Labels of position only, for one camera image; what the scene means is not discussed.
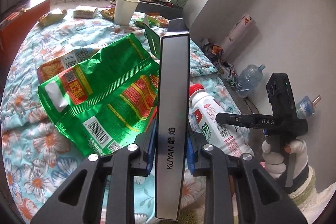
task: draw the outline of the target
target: white cloth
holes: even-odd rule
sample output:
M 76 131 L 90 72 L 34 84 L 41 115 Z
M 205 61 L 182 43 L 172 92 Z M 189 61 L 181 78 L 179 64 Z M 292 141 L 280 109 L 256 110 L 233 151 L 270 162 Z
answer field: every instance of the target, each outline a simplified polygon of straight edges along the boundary
M 296 163 L 294 168 L 294 177 L 305 168 L 308 163 L 307 146 L 305 141 L 295 140 L 287 145 L 286 149 L 290 150 L 290 153 L 296 153 Z M 262 157 L 265 160 L 265 169 L 273 178 L 278 178 L 286 170 L 286 165 L 283 163 L 284 158 L 281 154 L 271 152 L 271 146 L 264 141 L 262 146 Z
M 308 224 L 312 224 L 323 212 L 335 190 L 336 183 L 333 183 L 321 193 L 317 193 L 314 187 L 306 201 L 298 206 L 307 219 Z

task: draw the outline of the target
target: blue floral blanket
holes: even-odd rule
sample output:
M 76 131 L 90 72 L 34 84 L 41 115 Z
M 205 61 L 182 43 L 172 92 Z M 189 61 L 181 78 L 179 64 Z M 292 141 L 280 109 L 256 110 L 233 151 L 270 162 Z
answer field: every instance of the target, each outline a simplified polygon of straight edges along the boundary
M 103 20 L 75 19 L 69 10 L 65 18 L 49 27 L 36 24 L 22 43 L 11 66 L 1 102 L 1 137 L 7 182 L 14 201 L 24 221 L 43 206 L 59 185 L 83 161 L 83 155 L 47 118 L 37 97 L 39 85 L 37 68 L 44 62 L 63 55 L 75 47 L 93 43 L 108 45 L 121 37 L 134 33 L 150 52 L 144 31 L 134 24 L 115 25 Z M 132 20 L 143 17 L 135 13 Z M 166 29 L 152 28 L 160 37 Z M 216 68 L 190 41 L 190 84 L 201 83 L 227 111 L 240 114 L 223 82 L 216 75 Z M 200 132 L 189 108 L 189 120 L 195 131 Z M 249 130 L 242 128 L 246 140 Z M 134 178 L 135 222 L 156 223 L 154 196 L 155 172 L 148 177 Z M 205 178 L 194 178 L 185 170 L 181 206 L 185 207 L 200 197 L 205 190 Z M 105 209 L 101 222 L 105 222 Z

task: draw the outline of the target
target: green snack bag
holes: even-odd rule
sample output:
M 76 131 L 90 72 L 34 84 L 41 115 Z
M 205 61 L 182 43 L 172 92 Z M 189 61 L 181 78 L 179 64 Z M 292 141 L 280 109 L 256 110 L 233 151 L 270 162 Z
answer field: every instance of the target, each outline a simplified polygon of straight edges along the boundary
M 129 34 L 38 88 L 51 121 L 85 155 L 133 143 L 156 111 L 159 65 Z

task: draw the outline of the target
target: plastic bottle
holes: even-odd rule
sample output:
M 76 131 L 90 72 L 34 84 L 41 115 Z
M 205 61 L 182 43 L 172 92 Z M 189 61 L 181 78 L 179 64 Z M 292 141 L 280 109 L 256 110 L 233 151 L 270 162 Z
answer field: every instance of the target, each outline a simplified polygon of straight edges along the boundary
M 298 102 L 296 107 L 296 115 L 299 119 L 307 119 L 315 113 L 315 107 L 317 103 L 321 101 L 321 95 L 318 95 L 313 101 L 305 96 L 300 102 Z
M 214 97 L 205 92 L 201 84 L 192 85 L 189 96 L 196 121 L 208 143 L 220 148 L 225 154 L 239 157 L 243 153 L 250 153 L 254 156 L 236 126 L 216 122 L 216 115 L 225 111 Z
M 262 70 L 265 64 L 260 67 L 256 65 L 248 65 L 238 76 L 236 91 L 241 98 L 245 98 L 257 85 L 263 80 Z

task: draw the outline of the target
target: barcode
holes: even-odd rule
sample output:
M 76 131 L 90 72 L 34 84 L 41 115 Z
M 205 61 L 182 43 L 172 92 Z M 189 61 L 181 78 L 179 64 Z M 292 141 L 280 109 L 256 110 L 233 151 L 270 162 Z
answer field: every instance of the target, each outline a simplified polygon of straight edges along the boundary
M 95 138 L 101 148 L 105 148 L 112 140 L 111 136 L 105 131 L 95 116 L 86 120 L 83 125 L 91 136 Z
M 64 77 L 67 81 L 67 83 L 70 83 L 72 81 L 75 81 L 77 78 L 72 70 L 68 71 L 67 73 L 64 74 Z
M 113 141 L 108 147 L 107 147 L 111 153 L 114 151 L 117 151 L 118 149 L 122 148 L 120 144 L 118 144 L 116 141 Z
M 223 124 L 218 124 L 216 127 L 217 127 L 217 129 L 219 130 L 219 132 L 220 132 L 220 134 L 221 134 L 221 136 L 222 136 L 223 138 L 226 138 L 227 136 L 230 135 L 230 132 L 229 132 L 229 130 L 225 127 L 225 125 L 223 125 Z
M 68 55 L 67 57 L 64 57 L 62 61 L 63 61 L 63 66 L 66 69 L 77 64 L 76 57 L 75 57 L 75 55 L 72 55 L 72 54 Z

